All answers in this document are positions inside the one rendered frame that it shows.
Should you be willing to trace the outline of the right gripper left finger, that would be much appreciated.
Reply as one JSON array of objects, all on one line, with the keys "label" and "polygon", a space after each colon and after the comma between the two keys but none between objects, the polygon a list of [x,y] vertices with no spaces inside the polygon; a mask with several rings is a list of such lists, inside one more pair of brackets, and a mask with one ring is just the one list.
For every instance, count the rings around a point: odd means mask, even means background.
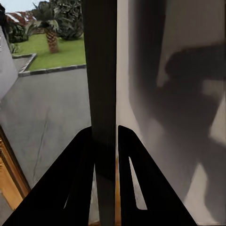
[{"label": "right gripper left finger", "polygon": [[95,166],[92,127],[82,129],[2,226],[88,226]]}]

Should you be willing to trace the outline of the poster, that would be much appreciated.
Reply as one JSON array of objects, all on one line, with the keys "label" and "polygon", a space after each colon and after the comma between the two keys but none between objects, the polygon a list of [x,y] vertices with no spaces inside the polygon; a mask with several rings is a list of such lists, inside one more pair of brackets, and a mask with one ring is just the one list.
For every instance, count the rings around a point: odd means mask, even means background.
[{"label": "poster", "polygon": [[117,0],[81,0],[100,226],[115,226]]}]

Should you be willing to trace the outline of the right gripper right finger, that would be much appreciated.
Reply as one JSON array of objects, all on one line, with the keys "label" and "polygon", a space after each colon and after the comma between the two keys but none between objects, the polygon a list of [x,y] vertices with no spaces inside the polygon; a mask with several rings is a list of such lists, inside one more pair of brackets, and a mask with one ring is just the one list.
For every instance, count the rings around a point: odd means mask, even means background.
[{"label": "right gripper right finger", "polygon": [[[135,132],[118,126],[121,226],[198,226]],[[131,158],[147,210],[136,206]]]}]

